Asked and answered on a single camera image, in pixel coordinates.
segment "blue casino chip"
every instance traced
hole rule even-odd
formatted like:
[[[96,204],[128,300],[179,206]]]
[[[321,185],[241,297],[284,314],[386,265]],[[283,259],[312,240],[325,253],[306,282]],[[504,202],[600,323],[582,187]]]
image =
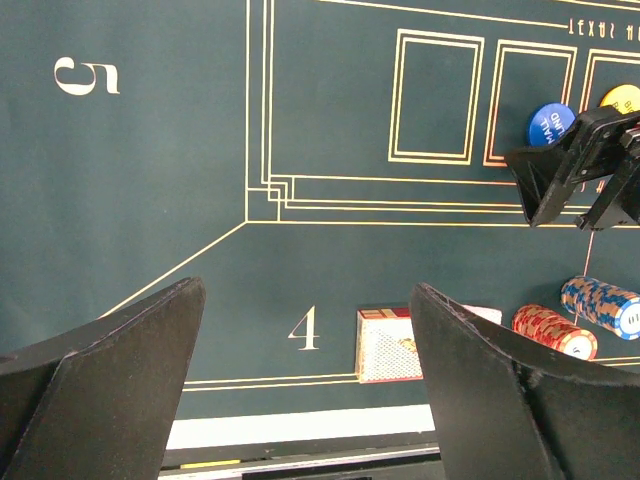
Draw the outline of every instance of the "blue casino chip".
[[[549,103],[538,109],[529,122],[528,140],[532,147],[550,145],[569,129],[576,119],[573,111],[562,103]]]

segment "green table layout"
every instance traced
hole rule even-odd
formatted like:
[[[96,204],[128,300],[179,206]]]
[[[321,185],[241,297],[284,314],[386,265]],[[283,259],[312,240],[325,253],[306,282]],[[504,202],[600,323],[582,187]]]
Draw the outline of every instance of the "green table layout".
[[[574,275],[640,290],[637,226],[573,224],[603,181],[534,229],[504,164],[540,105],[640,84],[637,0],[0,6],[0,351],[202,277],[169,448],[433,430],[355,371],[356,311],[418,282],[507,327]]]

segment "gold line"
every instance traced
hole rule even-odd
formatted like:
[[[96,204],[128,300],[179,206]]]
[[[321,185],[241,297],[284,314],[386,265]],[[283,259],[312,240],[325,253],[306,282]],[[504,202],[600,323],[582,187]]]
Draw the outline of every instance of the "gold line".
[[[315,199],[315,198],[292,198],[291,203],[363,203],[363,204],[384,204],[384,205],[437,205],[437,206],[466,206],[466,207],[513,207],[522,208],[519,203],[468,203],[468,202],[426,202],[426,201],[401,201],[401,200],[342,200],[342,199]],[[589,205],[567,205],[566,208],[589,209]]]
[[[440,153],[440,152],[412,152],[409,150],[398,150],[394,153],[394,158],[400,157],[396,161],[402,161],[402,156],[405,157],[442,157],[442,158],[466,158],[464,153]]]
[[[550,28],[568,28],[567,25],[562,25],[558,23],[545,23],[545,22],[535,22],[531,20],[516,20],[512,18],[502,18],[502,17],[489,17],[486,15],[474,15],[470,13],[458,13],[458,12],[447,12],[443,10],[431,10],[427,8],[414,8],[414,7],[400,7],[396,5],[386,5],[379,3],[369,3],[369,2],[359,2],[354,0],[316,0],[324,3],[338,3],[340,5],[356,5],[361,7],[373,7],[373,8],[381,8],[385,10],[400,10],[405,12],[415,12],[415,13],[427,13],[431,15],[444,15],[447,17],[459,17],[459,18],[470,18],[474,20],[488,20],[492,22],[504,22],[504,23],[516,23],[520,25],[534,25],[538,27],[550,27]]]
[[[513,46],[521,47],[542,47],[545,50],[539,50],[535,48],[515,48]],[[505,167],[504,156],[496,155],[493,152],[495,146],[495,133],[498,123],[498,110],[500,107],[500,93],[502,91],[502,74],[504,71],[504,63],[506,61],[507,53],[521,53],[525,55],[541,55],[548,57],[563,57],[567,59],[567,67],[565,70],[564,83],[562,86],[561,101],[568,102],[568,95],[571,90],[571,82],[573,81],[573,66],[575,65],[575,56],[577,52],[576,47],[569,47],[565,45],[557,44],[544,44],[536,42],[520,42],[512,40],[499,40],[498,41],[498,53],[496,53],[496,63],[494,67],[494,80],[491,88],[491,100],[489,108],[489,119],[487,123],[487,139],[485,142],[485,153],[483,165],[487,167]]]
[[[504,40],[498,40],[498,46],[496,47],[496,60],[493,64],[493,81],[491,82],[491,98],[489,99],[489,118],[487,119],[487,137],[484,143],[484,157],[482,159],[482,164],[487,165],[489,160],[489,149],[491,145],[491,129],[492,125],[495,123],[494,119],[497,117],[497,82],[498,72],[502,72],[502,68],[500,67],[502,64],[502,45],[504,44]]]
[[[591,96],[591,83],[589,82],[589,76],[591,74],[591,69],[593,62],[593,49],[589,50],[589,55],[587,57],[587,69],[584,72],[584,82],[582,84],[582,95],[580,97],[580,113],[584,112],[585,104],[589,103],[588,97]]]
[[[401,43],[402,34],[400,33],[400,29],[396,33],[396,58],[393,70],[393,92],[391,96],[391,122],[389,125],[389,158],[393,156],[393,146],[394,139],[397,137],[398,133],[395,130],[396,128],[396,108],[397,108],[397,95],[396,90],[398,88],[398,74],[399,70],[399,59],[400,59],[400,43]]]
[[[250,30],[251,30],[251,0],[247,0],[247,24],[246,24],[246,42],[247,57],[245,64],[245,134],[244,134],[244,221],[249,220],[249,49],[251,48]]]
[[[298,375],[289,377],[258,377],[258,378],[232,378],[228,380],[192,380],[184,382],[185,385],[202,385],[205,383],[244,383],[244,382],[272,382],[274,380],[310,380],[313,378],[355,377],[355,373],[336,373],[324,375]]]
[[[598,61],[623,63],[626,65],[639,65],[640,54],[620,50],[590,49],[587,62],[587,71],[585,72],[584,85],[582,87],[582,100],[580,102],[581,111],[586,110],[589,106],[589,100],[591,99],[591,90],[593,88],[593,77],[596,70],[596,62]]]
[[[266,84],[267,84],[267,0],[262,4],[262,138],[260,142],[260,183],[267,183],[264,178],[264,135],[266,109]]]
[[[564,2],[564,3],[574,3],[576,5],[589,5],[592,7],[602,7],[602,8],[616,8],[619,10],[632,10],[637,12],[638,7],[627,7],[626,5],[608,5],[604,3],[596,3],[596,2],[585,2],[583,0],[555,0],[556,2]]]
[[[276,21],[274,1],[275,0],[271,0],[271,22],[269,27],[269,156],[267,157],[267,182],[269,183],[269,189],[271,189],[271,148],[273,144],[273,32]],[[278,203],[278,220],[280,220],[280,203]]]
[[[448,155],[448,154],[441,155],[439,153],[426,153],[426,154],[423,153],[421,156],[429,158],[430,155],[432,155],[434,158],[437,158],[437,157],[451,158],[451,155]],[[436,165],[469,165],[469,162],[467,160],[431,160],[431,159],[425,160],[425,159],[402,157],[402,156],[389,157],[389,162],[390,163],[422,163],[422,164],[429,163],[429,164],[436,164]]]
[[[314,179],[314,180],[350,180],[350,181],[380,181],[380,182],[415,182],[415,183],[444,183],[444,184],[454,184],[454,185],[499,185],[506,187],[515,186],[514,182],[489,182],[489,181],[481,181],[481,180],[442,180],[438,178],[391,178],[391,177],[345,177],[345,176],[337,176],[337,175],[305,175],[305,174],[294,174],[287,175],[291,178],[305,178],[305,179]]]
[[[399,83],[399,98],[397,100],[397,116],[394,117],[395,120],[395,132],[392,138],[393,142],[393,150],[390,147],[390,154],[388,161],[395,163],[420,163],[420,164],[444,164],[444,165],[470,165],[471,164],[471,152],[472,146],[469,147],[469,142],[473,138],[473,129],[475,128],[475,112],[477,111],[478,106],[478,88],[479,81],[478,74],[482,71],[482,64],[478,59],[478,49],[480,48],[483,52],[484,48],[484,39],[482,37],[473,37],[467,35],[454,35],[454,34],[445,34],[438,32],[427,32],[421,30],[409,30],[409,29],[398,29],[398,35],[402,36],[402,53],[400,56],[400,83]],[[453,41],[443,41],[441,38],[448,38],[454,40],[467,40],[471,41],[471,43],[463,43],[463,42],[453,42]],[[398,142],[399,142],[399,132],[400,132],[400,112],[402,110],[402,88],[404,84],[404,59],[406,56],[405,44],[407,43],[421,43],[421,44],[432,44],[432,45],[445,45],[452,46],[457,48],[472,48],[474,50],[473,56],[473,68],[471,72],[471,91],[469,92],[469,106],[467,108],[467,124],[465,128],[465,138],[464,138],[464,147],[462,153],[439,153],[439,152],[413,152],[408,150],[398,150]],[[395,81],[396,75],[394,75],[394,94],[395,94]],[[472,125],[471,132],[469,131],[469,125]],[[411,157],[423,157],[423,158],[435,158],[436,160],[423,160],[419,158],[411,158]],[[461,158],[462,160],[443,160],[445,158]]]
[[[255,388],[308,387],[312,385],[338,385],[343,383],[359,383],[358,380],[336,380],[331,382],[274,383],[269,385],[239,385],[234,387],[183,388],[183,392],[211,392],[214,390],[249,390]]]
[[[592,362],[613,362],[616,360],[640,360],[640,357],[611,357],[611,358],[596,358]]]
[[[336,225],[336,226],[348,226],[348,225],[362,225],[362,226],[388,226],[388,227],[519,227],[519,228],[531,228],[526,223],[445,223],[445,222],[352,222],[352,221],[309,221],[309,220],[283,220],[276,222],[275,220],[251,220],[250,224],[257,225]],[[546,224],[540,225],[536,228],[575,228],[574,224]]]
[[[207,245],[204,248],[201,248],[200,250],[198,250],[196,253],[194,253],[193,255],[191,255],[189,258],[187,258],[186,260],[183,260],[182,262],[180,262],[178,265],[176,265],[175,267],[173,267],[171,270],[167,271],[166,273],[160,275],[158,278],[156,278],[154,281],[152,281],[151,283],[149,283],[147,286],[142,287],[140,290],[138,290],[136,293],[134,293],[133,295],[129,296],[128,298],[124,299],[122,302],[120,302],[118,305],[116,305],[115,307],[113,307],[111,310],[106,311],[105,313],[103,313],[102,315],[100,315],[100,317],[98,318],[102,318],[105,317],[107,315],[111,315],[113,312],[115,312],[116,310],[118,310],[120,307],[122,307],[123,305],[126,305],[127,303],[129,303],[131,300],[135,299],[136,297],[139,297],[140,295],[142,295],[144,292],[146,292],[147,290],[149,290],[151,287],[155,286],[156,284],[160,283],[162,280],[164,280],[165,278],[167,278],[169,275],[171,275],[172,273],[176,272],[177,270],[181,269],[182,267],[184,267],[187,263],[191,262],[192,260],[196,259],[197,257],[199,257],[200,255],[202,255],[203,253],[205,253],[206,251],[210,250],[211,248],[215,247],[218,243],[220,243],[222,240],[224,240],[225,238],[227,238],[228,236],[232,235],[233,233],[237,232],[238,230],[240,230],[244,225],[246,225],[249,222],[242,222],[240,225],[237,225],[235,227],[233,227],[231,230],[229,230],[227,233],[225,233],[224,235],[216,238],[213,242],[211,242],[209,245]]]
[[[478,37],[473,35],[460,35],[458,33],[443,33],[443,32],[433,32],[429,30],[415,30],[411,28],[399,28],[398,29],[402,34],[413,35],[415,37],[434,37],[434,38],[450,38],[452,40],[468,40],[471,42],[480,43],[484,41],[484,37]]]
[[[473,83],[471,87],[472,96],[473,96],[473,116],[471,115],[471,111],[469,111],[469,116],[467,117],[467,137],[465,138],[465,152],[467,151],[467,146],[469,151],[468,155],[468,164],[471,165],[471,160],[473,158],[473,142],[475,139],[475,131],[476,131],[476,118],[478,114],[478,100],[480,98],[480,80],[482,79],[482,63],[484,60],[484,38],[480,40],[480,48],[475,50],[474,59],[473,59]]]
[[[398,137],[400,136],[400,115],[402,112],[402,86],[404,84],[404,56],[405,56],[405,44],[406,38],[402,37],[400,44],[400,78],[398,79],[398,107],[396,109],[396,136],[393,139],[393,153],[398,151]]]
[[[498,72],[498,85],[496,88],[496,105],[491,112],[491,144],[489,145],[489,160],[494,157],[493,147],[496,143],[496,125],[498,124],[498,114],[500,113],[500,95],[502,93],[502,74],[504,73],[504,62],[507,58],[507,52],[503,46],[502,52],[500,52],[500,70]]]
[[[448,209],[448,208],[376,208],[376,207],[326,207],[326,206],[299,206],[287,207],[289,210],[339,210],[339,211],[369,211],[369,212],[430,212],[430,213],[515,213],[522,215],[519,210],[473,210],[473,209]],[[560,212],[560,215],[578,215],[583,212]]]
[[[613,57],[603,57],[601,55],[594,55],[594,62],[598,60],[604,62],[611,63],[624,63],[625,65],[640,65],[640,59],[631,59],[631,58],[613,58]]]

